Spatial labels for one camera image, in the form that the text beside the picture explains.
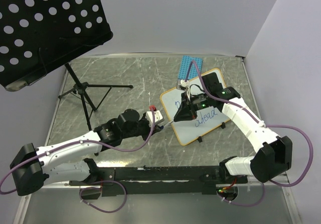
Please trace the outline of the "yellow framed whiteboard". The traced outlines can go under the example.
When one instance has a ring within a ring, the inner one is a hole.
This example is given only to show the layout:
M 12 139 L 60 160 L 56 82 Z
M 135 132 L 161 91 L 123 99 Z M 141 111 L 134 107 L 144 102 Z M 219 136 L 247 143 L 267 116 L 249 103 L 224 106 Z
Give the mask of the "yellow framed whiteboard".
M 182 91 L 172 88 L 160 95 L 160 101 L 165 109 L 165 113 L 172 121 L 179 106 L 181 105 Z M 171 123 L 171 128 L 182 146 L 186 146 L 210 131 L 221 126 L 222 123 L 230 119 L 220 113 L 217 108 L 209 107 L 197 112 L 198 117 L 192 121 L 182 121 Z

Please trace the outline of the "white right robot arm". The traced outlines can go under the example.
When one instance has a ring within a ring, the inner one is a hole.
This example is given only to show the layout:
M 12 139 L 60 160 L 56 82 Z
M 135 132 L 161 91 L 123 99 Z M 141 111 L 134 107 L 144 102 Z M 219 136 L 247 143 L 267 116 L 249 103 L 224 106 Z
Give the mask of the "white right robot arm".
M 239 128 L 255 151 L 255 156 L 234 156 L 222 161 L 219 177 L 223 182 L 230 183 L 236 176 L 253 176 L 265 183 L 291 168 L 292 141 L 289 137 L 280 137 L 269 129 L 233 87 L 223 87 L 216 73 L 202 76 L 201 84 L 202 93 L 191 94 L 189 82 L 178 81 L 177 88 L 182 94 L 174 122 L 195 120 L 201 110 L 216 108 Z

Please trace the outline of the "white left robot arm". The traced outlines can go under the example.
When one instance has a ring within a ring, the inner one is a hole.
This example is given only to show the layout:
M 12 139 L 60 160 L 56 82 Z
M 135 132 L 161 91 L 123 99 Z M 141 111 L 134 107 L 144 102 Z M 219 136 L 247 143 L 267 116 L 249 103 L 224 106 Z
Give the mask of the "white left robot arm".
M 71 160 L 108 149 L 120 150 L 123 139 L 141 136 L 147 143 L 163 122 L 161 112 L 150 110 L 140 116 L 127 109 L 117 118 L 99 125 L 77 138 L 59 144 L 34 147 L 32 143 L 21 147 L 10 164 L 11 174 L 19 196 L 29 195 L 44 185 L 67 180 L 95 184 L 99 172 L 93 160 L 71 163 Z

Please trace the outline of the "white blue whiteboard marker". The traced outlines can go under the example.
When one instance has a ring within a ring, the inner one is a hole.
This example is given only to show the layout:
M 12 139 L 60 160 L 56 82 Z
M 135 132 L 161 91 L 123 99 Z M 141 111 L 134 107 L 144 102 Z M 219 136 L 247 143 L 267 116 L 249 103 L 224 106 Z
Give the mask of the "white blue whiteboard marker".
M 161 129 L 164 129 L 168 126 L 170 126 L 174 121 L 169 121 L 168 123 L 166 123 L 165 125 L 161 126 Z

